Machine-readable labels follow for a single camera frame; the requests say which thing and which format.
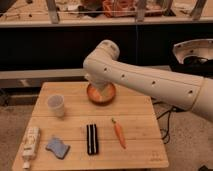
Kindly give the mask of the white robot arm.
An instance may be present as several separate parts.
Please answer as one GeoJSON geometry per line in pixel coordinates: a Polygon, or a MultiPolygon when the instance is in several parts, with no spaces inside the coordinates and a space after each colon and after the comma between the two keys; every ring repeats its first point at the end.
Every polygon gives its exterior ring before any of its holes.
{"type": "Polygon", "coordinates": [[[84,59],[86,79],[98,89],[113,82],[213,122],[213,79],[118,62],[119,47],[101,41],[84,59]]]}

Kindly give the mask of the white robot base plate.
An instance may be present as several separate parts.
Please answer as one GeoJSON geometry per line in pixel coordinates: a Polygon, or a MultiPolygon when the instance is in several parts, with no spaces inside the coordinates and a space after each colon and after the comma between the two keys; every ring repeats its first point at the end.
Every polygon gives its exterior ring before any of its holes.
{"type": "Polygon", "coordinates": [[[213,59],[213,39],[193,39],[177,43],[172,50],[179,64],[190,56],[213,59]]]}

